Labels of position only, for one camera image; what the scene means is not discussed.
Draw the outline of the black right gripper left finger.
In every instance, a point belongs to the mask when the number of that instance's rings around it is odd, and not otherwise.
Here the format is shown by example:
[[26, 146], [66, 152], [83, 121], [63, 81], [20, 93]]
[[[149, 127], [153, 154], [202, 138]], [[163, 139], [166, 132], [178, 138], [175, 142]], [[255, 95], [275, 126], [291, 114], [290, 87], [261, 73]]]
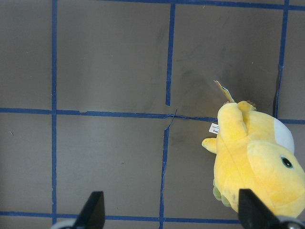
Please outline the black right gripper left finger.
[[73, 224], [74, 229], [102, 229], [105, 224], [103, 191], [90, 194], [79, 216]]

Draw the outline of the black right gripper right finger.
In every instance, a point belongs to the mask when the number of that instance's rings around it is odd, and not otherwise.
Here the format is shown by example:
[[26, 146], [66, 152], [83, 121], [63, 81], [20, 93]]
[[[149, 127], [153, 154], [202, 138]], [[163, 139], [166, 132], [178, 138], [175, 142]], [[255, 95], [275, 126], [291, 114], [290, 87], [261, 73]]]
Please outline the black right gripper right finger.
[[244, 229], [279, 227], [279, 219], [250, 189], [239, 190], [238, 219]]

